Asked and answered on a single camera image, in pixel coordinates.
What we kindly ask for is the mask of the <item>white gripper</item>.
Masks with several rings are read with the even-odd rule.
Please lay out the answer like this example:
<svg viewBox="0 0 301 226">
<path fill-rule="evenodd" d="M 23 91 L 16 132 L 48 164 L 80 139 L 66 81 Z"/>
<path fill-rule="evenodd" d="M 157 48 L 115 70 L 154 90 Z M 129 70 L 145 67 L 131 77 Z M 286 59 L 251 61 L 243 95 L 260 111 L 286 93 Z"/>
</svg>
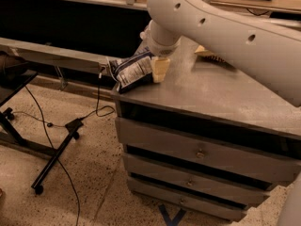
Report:
<svg viewBox="0 0 301 226">
<path fill-rule="evenodd" d="M 151 20 L 144 30 L 144 41 L 155 55 L 150 62 L 153 82 L 161 83 L 170 65 L 170 59 L 166 57 L 170 57 L 179 47 L 181 36 Z"/>
</svg>

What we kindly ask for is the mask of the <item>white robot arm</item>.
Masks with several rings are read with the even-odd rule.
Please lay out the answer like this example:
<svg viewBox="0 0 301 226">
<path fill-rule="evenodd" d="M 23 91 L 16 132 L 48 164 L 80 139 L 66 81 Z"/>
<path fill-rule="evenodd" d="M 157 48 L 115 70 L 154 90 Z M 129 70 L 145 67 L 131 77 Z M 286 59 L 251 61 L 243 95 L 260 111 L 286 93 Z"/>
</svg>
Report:
<svg viewBox="0 0 301 226">
<path fill-rule="evenodd" d="M 289 28 L 215 8 L 207 0 L 147 0 L 148 43 L 173 53 L 180 38 L 204 46 L 240 71 L 242 83 L 201 83 L 203 103 L 219 119 L 270 129 L 298 140 L 301 37 Z"/>
</svg>

